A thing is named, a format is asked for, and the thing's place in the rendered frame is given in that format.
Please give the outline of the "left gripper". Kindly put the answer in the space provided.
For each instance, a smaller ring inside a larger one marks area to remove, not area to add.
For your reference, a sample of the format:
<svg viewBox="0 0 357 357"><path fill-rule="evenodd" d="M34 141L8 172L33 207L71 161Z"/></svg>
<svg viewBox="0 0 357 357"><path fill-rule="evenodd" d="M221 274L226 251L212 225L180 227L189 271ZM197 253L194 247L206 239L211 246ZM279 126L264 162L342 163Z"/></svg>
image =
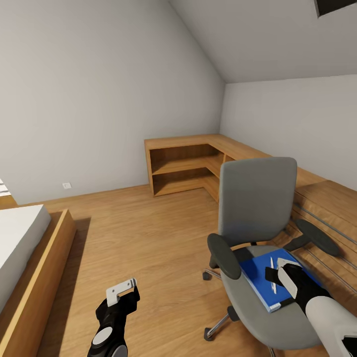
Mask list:
<svg viewBox="0 0 357 357"><path fill-rule="evenodd" d="M114 305L108 306L107 299L105 299L96 310L100 324L113 313L120 313L124 317L126 323L126 316L137 310L137 301L139 300L140 295L137 286L134 287L133 292L121 296L119 301Z"/></svg>

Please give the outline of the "folder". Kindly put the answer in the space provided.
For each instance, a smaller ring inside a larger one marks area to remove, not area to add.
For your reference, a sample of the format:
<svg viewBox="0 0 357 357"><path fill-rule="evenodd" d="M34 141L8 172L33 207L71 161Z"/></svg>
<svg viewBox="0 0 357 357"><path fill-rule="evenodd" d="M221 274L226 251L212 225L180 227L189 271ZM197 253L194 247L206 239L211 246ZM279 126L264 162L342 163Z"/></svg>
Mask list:
<svg viewBox="0 0 357 357"><path fill-rule="evenodd" d="M241 272L269 313L294 302L294 299L285 287L276 284L277 291L274 293L272 290L272 282L265 279L266 267L271 268L271 258L273 259L274 269L277 269L278 267L278 258L298 263L298 261L288 254L283 248L239 263ZM298 264L307 276L322 287L321 283L319 283L300 263Z"/></svg>

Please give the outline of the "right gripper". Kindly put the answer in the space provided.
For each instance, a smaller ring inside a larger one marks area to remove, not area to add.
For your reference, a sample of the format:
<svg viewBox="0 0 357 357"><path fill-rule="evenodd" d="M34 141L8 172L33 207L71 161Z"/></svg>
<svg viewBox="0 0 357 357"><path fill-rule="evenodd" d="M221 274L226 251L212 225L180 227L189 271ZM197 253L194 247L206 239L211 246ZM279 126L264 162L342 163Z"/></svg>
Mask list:
<svg viewBox="0 0 357 357"><path fill-rule="evenodd" d="M265 279L269 282L273 282L275 284L278 284L279 286L284 287L278 278L278 269L266 267Z"/></svg>

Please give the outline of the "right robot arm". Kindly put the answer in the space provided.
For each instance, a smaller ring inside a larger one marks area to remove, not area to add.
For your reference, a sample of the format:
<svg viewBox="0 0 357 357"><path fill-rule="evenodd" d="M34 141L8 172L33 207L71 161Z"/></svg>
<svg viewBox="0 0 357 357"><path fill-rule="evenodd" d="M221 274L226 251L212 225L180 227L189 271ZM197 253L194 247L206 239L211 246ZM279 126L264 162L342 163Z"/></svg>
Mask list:
<svg viewBox="0 0 357 357"><path fill-rule="evenodd" d="M309 319L330 357L357 357L357 317L320 287L301 266L278 258L265 279L285 287Z"/></svg>

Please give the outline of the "swivel chair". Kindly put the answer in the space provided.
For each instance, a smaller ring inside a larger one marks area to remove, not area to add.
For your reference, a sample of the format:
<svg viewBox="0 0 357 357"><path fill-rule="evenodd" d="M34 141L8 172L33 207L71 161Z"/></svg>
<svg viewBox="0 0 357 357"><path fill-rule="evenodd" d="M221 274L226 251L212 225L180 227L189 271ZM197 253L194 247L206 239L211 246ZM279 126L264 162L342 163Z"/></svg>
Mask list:
<svg viewBox="0 0 357 357"><path fill-rule="evenodd" d="M271 357L273 349L303 350L322 341L307 316L295 301L273 312L268 312L241 272L241 262L281 249L257 242L274 239L289 223L297 180L297 161L292 157L251 158L223 162L220 168L218 234L211 233L207 244L211 252L209 266L220 269L232 303L227 314L212 328L204 330L204 339L211 342L212 334L229 318L241 320L248 331L267 345ZM338 246L318 227L304 219L295 225L302 236L292 239L283 249L298 261L333 297L318 275L291 251L312 242L331 256L339 256ZM232 250L243 243L251 246Z"/></svg>

